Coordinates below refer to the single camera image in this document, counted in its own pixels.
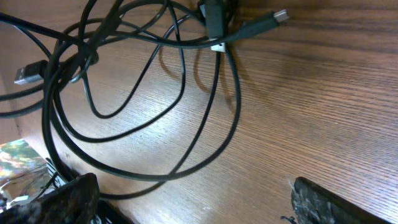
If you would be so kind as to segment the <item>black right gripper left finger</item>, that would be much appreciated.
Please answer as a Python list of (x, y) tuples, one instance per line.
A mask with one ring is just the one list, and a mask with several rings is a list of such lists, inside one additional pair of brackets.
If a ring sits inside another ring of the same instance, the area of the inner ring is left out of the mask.
[(96, 175), (87, 173), (28, 204), (1, 214), (1, 224), (89, 224), (100, 190)]

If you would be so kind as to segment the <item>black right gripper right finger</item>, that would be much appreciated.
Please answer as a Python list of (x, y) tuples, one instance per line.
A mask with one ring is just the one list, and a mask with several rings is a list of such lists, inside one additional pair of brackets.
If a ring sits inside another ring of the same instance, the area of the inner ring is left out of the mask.
[(297, 177), (290, 186), (292, 223), (391, 224), (305, 177)]

